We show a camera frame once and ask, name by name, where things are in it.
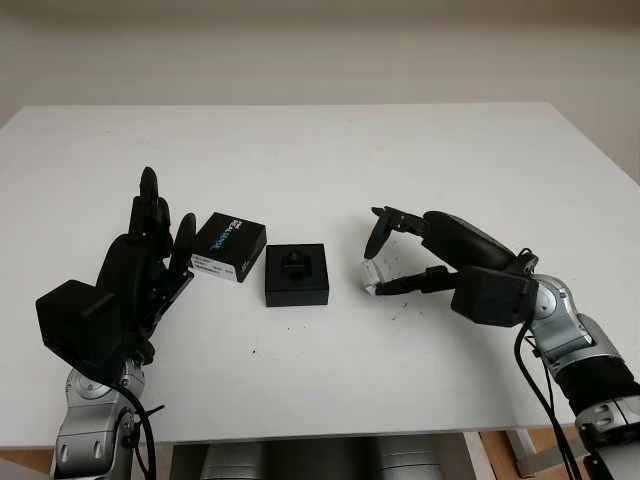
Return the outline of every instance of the white table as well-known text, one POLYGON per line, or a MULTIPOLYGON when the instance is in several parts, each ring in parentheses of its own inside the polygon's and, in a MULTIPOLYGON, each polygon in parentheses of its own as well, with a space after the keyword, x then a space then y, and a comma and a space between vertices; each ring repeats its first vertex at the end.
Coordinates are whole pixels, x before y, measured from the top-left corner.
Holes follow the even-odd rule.
MULTIPOLYGON (((450 293, 361 290, 372 205, 444 210, 531 247, 640 374, 640 188, 548 104, 29 107, 0 131, 0 446, 53 443, 69 367, 42 345, 34 301, 95 281, 145 165, 174 233, 217 210, 265 223, 270 243, 324 242, 331 287, 327 307, 268 309, 264 255, 244 284, 196 273, 152 339, 142 400, 167 405, 159 441, 548 423, 516 329, 457 316, 450 293)), ((381 258, 395 274, 437 264, 407 234, 381 258)))

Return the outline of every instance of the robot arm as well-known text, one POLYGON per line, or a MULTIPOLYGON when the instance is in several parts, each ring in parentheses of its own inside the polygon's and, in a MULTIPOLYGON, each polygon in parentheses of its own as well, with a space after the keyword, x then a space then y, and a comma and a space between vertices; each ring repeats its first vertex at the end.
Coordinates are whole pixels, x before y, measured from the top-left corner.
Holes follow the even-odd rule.
POLYGON ((365 249, 365 289, 372 295, 454 290, 452 310, 475 323, 523 324, 522 336, 527 329, 533 334, 537 352, 576 415, 590 452, 585 465, 591 478, 637 478, 640 385, 598 324, 578 313, 567 286, 534 275, 538 259, 530 250, 515 255, 460 218, 442 212, 421 218, 390 207, 372 210, 379 218, 365 249), (421 237, 425 248, 457 271, 430 267, 385 281, 372 259, 394 230, 421 237))
POLYGON ((149 454, 145 474, 155 478, 150 413, 137 397, 144 388, 142 366, 155 353, 150 337, 193 278, 188 266, 195 216, 184 217, 175 243, 169 224, 169 208, 147 167, 129 231, 111 244, 96 285, 69 280, 36 301, 44 344, 74 368, 52 478, 130 478, 140 425, 149 454))

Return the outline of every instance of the black cable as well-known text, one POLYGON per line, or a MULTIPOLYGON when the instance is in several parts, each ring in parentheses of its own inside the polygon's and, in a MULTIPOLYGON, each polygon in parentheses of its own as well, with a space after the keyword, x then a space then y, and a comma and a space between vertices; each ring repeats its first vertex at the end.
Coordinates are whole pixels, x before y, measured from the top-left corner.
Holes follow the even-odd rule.
POLYGON ((544 368, 544 376, 547 379, 547 390, 549 391, 549 406, 551 407, 551 411, 555 415, 556 414, 556 407, 555 407, 554 402, 553 402, 553 390, 551 388, 551 376, 549 375, 549 369, 544 364, 544 362, 542 362, 542 368, 544 368))
POLYGON ((549 392, 549 406, 551 407, 551 411, 555 415, 556 408, 553 401, 553 389, 551 388, 551 377, 549 375, 549 369, 545 365, 544 360, 542 360, 542 356, 540 355, 540 350, 538 350, 538 345, 536 345, 533 342, 534 337, 527 335, 524 337, 524 340, 531 346, 531 348, 533 348, 533 355, 535 357, 540 358, 540 363, 542 363, 542 368, 544 369, 544 376, 545 376, 545 379, 547 380, 547 391, 549 392))
POLYGON ((147 476, 149 475, 149 470, 147 470, 147 468, 144 466, 144 462, 142 461, 142 455, 140 455, 140 448, 138 447, 137 444, 133 450, 136 452, 136 458, 138 459, 138 466, 140 467, 140 470, 142 470, 142 474, 144 475, 144 477, 147 478, 147 476))
POLYGON ((144 465, 142 464, 142 459, 141 459, 140 452, 138 450, 137 445, 135 448, 136 457, 138 458, 138 462, 140 462, 140 468, 144 473, 144 478, 146 480, 156 480, 156 476, 157 476, 156 446, 155 446, 155 443, 153 443, 153 431, 151 430, 151 422, 149 422, 149 415, 147 414, 146 410, 140 403, 140 400, 138 400, 138 397, 136 397, 133 394, 133 392, 131 392, 131 390, 118 384, 113 384, 109 386, 113 388, 116 392, 120 393, 124 398, 129 400, 131 405, 133 405, 134 410, 140 417, 140 423, 142 424, 142 429, 144 430, 144 437, 147 442, 147 458, 149 461, 148 469, 145 469, 144 465))
POLYGON ((531 327, 532 323, 533 323, 533 317, 529 318, 526 322, 522 324, 522 328, 520 328, 520 331, 516 336, 516 341, 513 345, 513 353, 516 358, 516 363, 518 364, 518 367, 520 368, 520 371, 522 372, 522 375, 524 376, 525 380, 529 384, 529 387, 531 387, 531 390, 533 390, 533 393, 538 398, 538 401, 542 404, 542 407, 544 408, 545 412, 547 413, 547 416, 549 417, 549 420, 551 421, 551 425, 553 426, 553 431, 556 435, 556 442, 558 443, 558 449, 560 450, 560 453, 562 455, 562 460, 564 462, 564 466, 567 470, 567 474, 569 475, 569 478, 575 479, 575 480, 582 480, 580 469, 576 464, 576 460, 573 457, 573 453, 571 452, 571 447, 569 446, 569 442, 567 442, 567 437, 564 435, 564 431, 562 430, 562 427, 558 423, 558 419, 556 418, 555 413, 551 410, 551 407, 547 403, 547 400, 544 398, 544 395, 542 395, 542 392, 540 391, 536 383, 533 381, 533 378, 531 378, 531 375, 529 374, 527 367, 524 365, 524 362, 522 361, 522 355, 520 353, 520 349, 522 348, 522 341, 524 339, 526 332, 531 327))

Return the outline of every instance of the product box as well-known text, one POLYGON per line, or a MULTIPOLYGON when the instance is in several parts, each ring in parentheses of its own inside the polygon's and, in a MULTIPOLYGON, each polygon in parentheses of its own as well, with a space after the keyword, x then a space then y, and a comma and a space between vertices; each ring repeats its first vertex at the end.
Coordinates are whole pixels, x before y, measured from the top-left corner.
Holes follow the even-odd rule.
POLYGON ((267 245, 264 284, 267 307, 327 305, 324 245, 267 245))
POLYGON ((264 225, 215 212, 196 235, 193 268, 242 282, 267 243, 264 225))

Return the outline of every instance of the wall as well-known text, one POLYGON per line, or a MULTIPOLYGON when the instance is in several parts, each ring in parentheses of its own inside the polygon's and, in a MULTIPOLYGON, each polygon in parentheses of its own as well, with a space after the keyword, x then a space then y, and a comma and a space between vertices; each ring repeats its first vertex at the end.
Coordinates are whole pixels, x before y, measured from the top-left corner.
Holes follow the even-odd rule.
POLYGON ((0 0, 24 104, 552 102, 640 181, 638 0, 0 0))

